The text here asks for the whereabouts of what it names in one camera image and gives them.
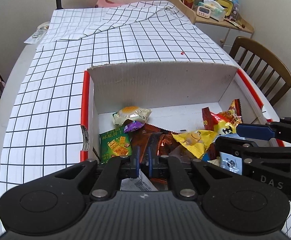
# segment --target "wooden chair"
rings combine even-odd
[[[249,61],[247,62],[247,64],[245,65],[245,67],[243,69],[245,72],[247,72],[247,70],[249,69],[249,67],[250,67],[255,55],[260,58],[258,60],[258,62],[255,64],[255,66],[252,69],[252,71],[249,73],[249,77],[250,78],[253,77],[253,75],[255,74],[256,70],[258,69],[260,63],[262,61],[266,62],[265,67],[261,70],[261,72],[259,73],[257,78],[254,80],[255,84],[260,88],[261,91],[264,89],[266,84],[269,82],[269,80],[273,76],[274,72],[277,72],[279,74],[277,79],[273,82],[273,84],[264,93],[264,95],[266,97],[270,94],[270,92],[273,90],[273,88],[279,82],[279,80],[281,78],[284,80],[285,84],[271,98],[271,100],[269,100],[270,104],[272,106],[274,106],[280,100],[280,98],[282,98],[282,96],[291,88],[291,73],[290,73],[290,71],[281,62],[281,60],[279,60],[277,58],[277,56],[275,56],[266,47],[264,47],[263,45],[261,45],[257,41],[254,41],[254,40],[252,40],[250,38],[246,38],[246,37],[242,37],[242,36],[236,37],[236,39],[235,39],[235,41],[233,43],[233,46],[231,48],[230,54],[229,54],[230,57],[232,57],[234,59],[240,47],[243,47],[245,49],[243,54],[242,54],[242,56],[241,56],[241,58],[238,61],[238,64],[240,66],[243,63],[244,58],[247,55],[247,52],[248,51],[252,52],[252,56],[250,57]],[[272,71],[266,77],[266,79],[263,81],[263,83],[259,86],[258,82],[260,81],[260,79],[264,75],[264,73],[267,70],[268,66],[270,66],[272,68]]]

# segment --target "cardboard box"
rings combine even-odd
[[[243,121],[265,123],[275,111],[242,69],[198,62],[131,62],[92,67],[85,73],[81,160],[100,154],[99,134],[115,128],[112,114],[125,106],[151,108],[148,123],[180,132],[204,129],[202,111],[228,109],[239,98]]]

